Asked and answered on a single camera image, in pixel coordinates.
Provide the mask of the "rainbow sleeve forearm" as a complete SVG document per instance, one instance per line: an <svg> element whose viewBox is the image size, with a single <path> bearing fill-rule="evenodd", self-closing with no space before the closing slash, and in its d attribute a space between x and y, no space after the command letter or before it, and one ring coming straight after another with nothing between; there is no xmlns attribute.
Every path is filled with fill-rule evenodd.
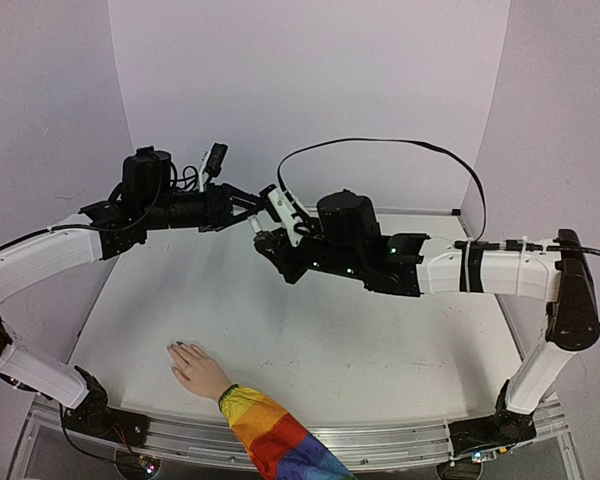
<svg viewBox="0 0 600 480"><path fill-rule="evenodd" d="M219 410L264 479L353 479L355 475L285 408L238 384Z"/></svg>

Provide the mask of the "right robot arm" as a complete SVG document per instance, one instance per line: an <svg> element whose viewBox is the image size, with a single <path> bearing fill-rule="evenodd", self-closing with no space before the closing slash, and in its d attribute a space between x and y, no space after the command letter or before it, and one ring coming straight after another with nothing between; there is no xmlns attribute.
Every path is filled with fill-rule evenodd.
<svg viewBox="0 0 600 480"><path fill-rule="evenodd" d="M350 191L320 200L315 216L278 188L263 203L279 227L266 231L256 215L249 215L254 246L289 284L314 270L355 279L370 292L392 296L470 293L544 302L542 337L505 388L509 412L532 413L569 360L600 337L592 276L572 230L538 242L384 235L371 200Z"/></svg>

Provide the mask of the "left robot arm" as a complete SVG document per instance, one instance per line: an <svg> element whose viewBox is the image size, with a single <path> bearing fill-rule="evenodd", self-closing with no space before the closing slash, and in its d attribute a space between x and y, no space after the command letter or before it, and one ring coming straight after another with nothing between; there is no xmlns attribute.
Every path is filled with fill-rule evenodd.
<svg viewBox="0 0 600 480"><path fill-rule="evenodd" d="M151 230L216 232L262 211L264 196L213 183L226 152L226 145L214 144L200 175L178 179L170 153L152 146L138 149L124 160L122 179L106 200L0 246L0 305L74 267L117 257L145 243ZM193 189L186 187L189 182ZM1 316L0 377L16 388L76 408L78 423L93 436L103 437L114 429L113 411L88 397L96 388L93 377L27 347Z"/></svg>

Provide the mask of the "mannequin hand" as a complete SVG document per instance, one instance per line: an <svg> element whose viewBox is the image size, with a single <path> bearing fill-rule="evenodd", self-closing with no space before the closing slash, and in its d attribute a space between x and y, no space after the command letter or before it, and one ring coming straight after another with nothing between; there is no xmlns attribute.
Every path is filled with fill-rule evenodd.
<svg viewBox="0 0 600 480"><path fill-rule="evenodd" d="M199 346L177 342L167 347L172 373L190 393L218 402L233 385L218 362Z"/></svg>

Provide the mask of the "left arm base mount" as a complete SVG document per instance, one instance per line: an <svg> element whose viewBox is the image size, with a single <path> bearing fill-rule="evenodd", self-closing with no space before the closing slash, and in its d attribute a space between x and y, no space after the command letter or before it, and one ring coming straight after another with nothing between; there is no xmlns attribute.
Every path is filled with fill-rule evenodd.
<svg viewBox="0 0 600 480"><path fill-rule="evenodd" d="M75 366L75 370L86 382L87 395L77 407L64 409L62 425L90 437L143 447L150 426L149 417L111 407L108 394L96 377L79 366Z"/></svg>

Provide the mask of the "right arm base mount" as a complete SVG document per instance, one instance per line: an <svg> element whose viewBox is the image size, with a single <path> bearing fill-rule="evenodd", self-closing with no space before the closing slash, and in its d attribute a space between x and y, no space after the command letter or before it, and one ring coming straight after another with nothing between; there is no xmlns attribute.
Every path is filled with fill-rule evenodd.
<svg viewBox="0 0 600 480"><path fill-rule="evenodd" d="M449 425L453 460L510 448L536 437L533 414L515 413L507 408L505 397L509 383L509 380L504 383L491 415L456 420Z"/></svg>

